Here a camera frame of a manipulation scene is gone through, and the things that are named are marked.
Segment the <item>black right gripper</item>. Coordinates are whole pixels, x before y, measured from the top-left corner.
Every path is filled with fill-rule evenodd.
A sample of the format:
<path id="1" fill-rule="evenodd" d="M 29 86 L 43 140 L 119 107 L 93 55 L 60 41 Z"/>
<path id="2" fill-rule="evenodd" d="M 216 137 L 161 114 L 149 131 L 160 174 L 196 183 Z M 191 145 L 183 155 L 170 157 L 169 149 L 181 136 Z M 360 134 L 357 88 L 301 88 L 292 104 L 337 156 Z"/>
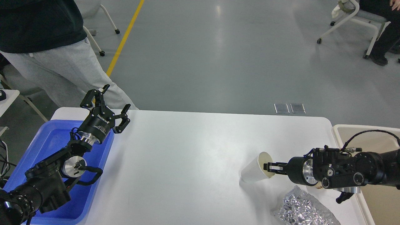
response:
<path id="1" fill-rule="evenodd" d="M 267 168 L 267 171 L 273 174 L 287 175 L 290 181 L 295 184 L 314 186 L 318 183 L 313 175 L 313 160 L 311 158 L 293 157 L 288 163 L 268 162 L 264 163 L 264 168 Z"/>

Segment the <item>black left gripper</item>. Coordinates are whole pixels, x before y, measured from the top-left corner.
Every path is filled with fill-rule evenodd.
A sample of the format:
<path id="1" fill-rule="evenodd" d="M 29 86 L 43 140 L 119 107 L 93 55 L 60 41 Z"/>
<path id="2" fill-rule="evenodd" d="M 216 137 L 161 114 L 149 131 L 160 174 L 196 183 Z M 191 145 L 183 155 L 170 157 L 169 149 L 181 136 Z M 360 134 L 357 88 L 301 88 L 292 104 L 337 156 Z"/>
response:
<path id="1" fill-rule="evenodd" d="M 126 104 L 121 113 L 117 115 L 109 109 L 106 110 L 104 94 L 109 87 L 110 85 L 106 84 L 101 90 L 89 90 L 81 101 L 80 108 L 88 109 L 91 112 L 77 129 L 80 141 L 90 145 L 102 144 L 111 128 L 115 134 L 122 133 L 130 123 L 127 112 L 131 104 Z M 117 126 L 115 126 L 116 119 L 121 119 L 121 123 Z"/>

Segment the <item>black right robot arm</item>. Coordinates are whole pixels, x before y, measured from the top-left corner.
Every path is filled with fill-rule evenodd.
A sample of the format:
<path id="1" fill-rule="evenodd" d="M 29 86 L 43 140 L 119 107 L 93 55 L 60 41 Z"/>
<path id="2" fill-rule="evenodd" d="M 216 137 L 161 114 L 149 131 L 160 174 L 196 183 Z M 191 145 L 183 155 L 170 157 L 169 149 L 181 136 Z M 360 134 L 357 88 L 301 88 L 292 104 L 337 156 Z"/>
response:
<path id="1" fill-rule="evenodd" d="M 288 162 L 266 162 L 261 169 L 272 174 L 286 175 L 295 184 L 340 191 L 338 204 L 351 198 L 356 189 L 366 185 L 399 188 L 399 149 L 385 153 L 364 152 L 348 147 L 358 135 L 353 135 L 341 148 L 313 148 Z"/>

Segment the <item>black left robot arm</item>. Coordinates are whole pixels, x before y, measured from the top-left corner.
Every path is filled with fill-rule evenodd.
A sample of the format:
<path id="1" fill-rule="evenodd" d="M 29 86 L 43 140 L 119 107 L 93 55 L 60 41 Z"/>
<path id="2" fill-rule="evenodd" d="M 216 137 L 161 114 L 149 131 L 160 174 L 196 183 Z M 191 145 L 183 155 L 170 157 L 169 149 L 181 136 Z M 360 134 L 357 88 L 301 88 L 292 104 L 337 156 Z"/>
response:
<path id="1" fill-rule="evenodd" d="M 92 89 L 83 98 L 80 107 L 89 115 L 76 129 L 70 131 L 65 147 L 36 163 L 25 172 L 26 182 L 14 190 L 1 190 L 1 224 L 30 224 L 37 211 L 46 213 L 69 202 L 74 185 L 93 185 L 103 170 L 86 164 L 84 154 L 94 144 L 102 144 L 109 132 L 122 133 L 130 123 L 126 104 L 121 114 L 115 114 L 105 104 L 104 94 L 110 87 Z"/>

